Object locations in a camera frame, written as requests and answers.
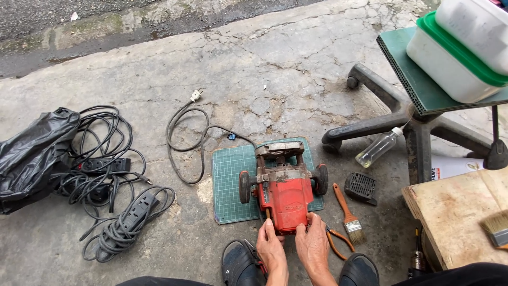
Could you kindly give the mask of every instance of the foot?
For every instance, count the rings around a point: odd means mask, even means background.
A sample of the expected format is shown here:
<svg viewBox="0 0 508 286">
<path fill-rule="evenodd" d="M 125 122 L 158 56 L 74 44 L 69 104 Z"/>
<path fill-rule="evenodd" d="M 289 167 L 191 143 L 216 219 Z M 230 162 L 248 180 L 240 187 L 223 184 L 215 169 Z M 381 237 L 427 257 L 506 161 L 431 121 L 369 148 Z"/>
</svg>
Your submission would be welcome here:
<svg viewBox="0 0 508 286">
<path fill-rule="evenodd" d="M 260 286 L 252 255 L 240 240 L 230 242 L 224 249 L 222 275 L 226 286 Z"/>
<path fill-rule="evenodd" d="M 339 286 L 379 286 L 376 265 L 364 254 L 351 255 L 340 272 Z"/>
</svg>

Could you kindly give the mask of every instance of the orange-handled pliers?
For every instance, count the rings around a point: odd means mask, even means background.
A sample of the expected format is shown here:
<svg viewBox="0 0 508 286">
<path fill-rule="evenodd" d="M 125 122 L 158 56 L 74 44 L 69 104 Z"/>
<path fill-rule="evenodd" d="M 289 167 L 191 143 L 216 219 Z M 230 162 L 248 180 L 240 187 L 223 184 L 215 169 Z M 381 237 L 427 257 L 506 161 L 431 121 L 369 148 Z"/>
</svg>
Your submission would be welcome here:
<svg viewBox="0 0 508 286">
<path fill-rule="evenodd" d="M 335 235 L 336 237 L 345 241 L 351 248 L 352 252 L 355 252 L 355 247 L 352 245 L 351 241 L 349 241 L 349 239 L 347 239 L 345 236 L 332 230 L 328 225 L 326 226 L 326 236 L 328 237 L 328 242 L 330 243 L 330 247 L 332 248 L 333 252 L 335 252 L 335 254 L 338 255 L 340 257 L 340 259 L 347 260 L 347 258 L 345 256 L 343 256 L 342 254 L 340 254 L 340 252 L 337 250 L 337 248 L 335 248 L 335 244 L 333 244 L 333 240 L 332 240 L 332 235 Z"/>
</svg>

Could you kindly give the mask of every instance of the green corrugated board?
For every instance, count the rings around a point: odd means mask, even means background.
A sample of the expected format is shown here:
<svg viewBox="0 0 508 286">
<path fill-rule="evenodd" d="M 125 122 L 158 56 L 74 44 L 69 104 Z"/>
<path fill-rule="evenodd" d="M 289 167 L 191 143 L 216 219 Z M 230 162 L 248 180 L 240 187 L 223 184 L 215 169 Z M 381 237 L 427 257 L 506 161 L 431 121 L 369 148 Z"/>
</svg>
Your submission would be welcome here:
<svg viewBox="0 0 508 286">
<path fill-rule="evenodd" d="M 508 103 L 508 88 L 477 103 L 464 104 L 453 100 L 407 56 L 406 47 L 415 31 L 416 27 L 410 27 L 383 32 L 377 43 L 420 115 Z"/>
<path fill-rule="evenodd" d="M 301 141 L 304 144 L 303 161 L 308 170 L 314 170 L 310 148 L 307 139 L 303 137 L 286 138 L 264 142 L 260 146 L 271 142 Z M 289 163 L 296 164 L 292 157 Z M 274 167 L 274 162 L 267 162 L 267 167 Z M 254 147 L 244 145 L 214 151 L 212 154 L 213 203 L 215 220 L 219 224 L 259 219 L 256 198 L 250 198 L 248 204 L 242 204 L 238 194 L 238 176 L 241 171 L 248 171 L 249 175 L 256 175 L 256 159 Z M 325 207 L 321 196 L 314 196 L 314 201 L 308 205 L 310 211 L 322 210 Z"/>
</svg>

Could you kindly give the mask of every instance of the brush bristles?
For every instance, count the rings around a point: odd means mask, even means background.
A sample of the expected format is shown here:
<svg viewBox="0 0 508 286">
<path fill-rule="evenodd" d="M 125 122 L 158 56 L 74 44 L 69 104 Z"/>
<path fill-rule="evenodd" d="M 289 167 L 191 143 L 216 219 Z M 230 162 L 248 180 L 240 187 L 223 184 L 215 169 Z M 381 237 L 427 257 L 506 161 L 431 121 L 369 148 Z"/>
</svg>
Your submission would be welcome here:
<svg viewBox="0 0 508 286">
<path fill-rule="evenodd" d="M 367 236 L 365 235 L 365 232 L 363 230 L 357 230 L 354 232 L 348 233 L 350 237 L 350 241 L 353 245 L 359 245 L 362 243 L 367 242 Z"/>
<path fill-rule="evenodd" d="M 491 234 L 508 229 L 508 210 L 487 217 L 480 225 Z"/>
</svg>

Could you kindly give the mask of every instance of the wooden-handled brush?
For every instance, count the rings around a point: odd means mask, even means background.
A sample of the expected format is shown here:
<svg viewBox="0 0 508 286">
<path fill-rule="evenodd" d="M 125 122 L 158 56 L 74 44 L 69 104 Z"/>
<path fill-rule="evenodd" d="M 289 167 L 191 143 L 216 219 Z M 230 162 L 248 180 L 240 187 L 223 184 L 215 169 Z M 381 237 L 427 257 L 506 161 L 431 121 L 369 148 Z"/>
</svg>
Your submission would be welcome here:
<svg viewBox="0 0 508 286">
<path fill-rule="evenodd" d="M 339 201 L 342 210 L 344 211 L 344 227 L 346 228 L 347 234 L 349 235 L 351 243 L 354 245 L 362 244 L 367 241 L 365 232 L 362 230 L 362 226 L 358 220 L 358 217 L 354 216 L 347 208 L 346 199 L 339 189 L 337 184 L 333 183 L 333 191 Z"/>
<path fill-rule="evenodd" d="M 487 217 L 480 225 L 496 248 L 508 250 L 508 210 Z"/>
</svg>

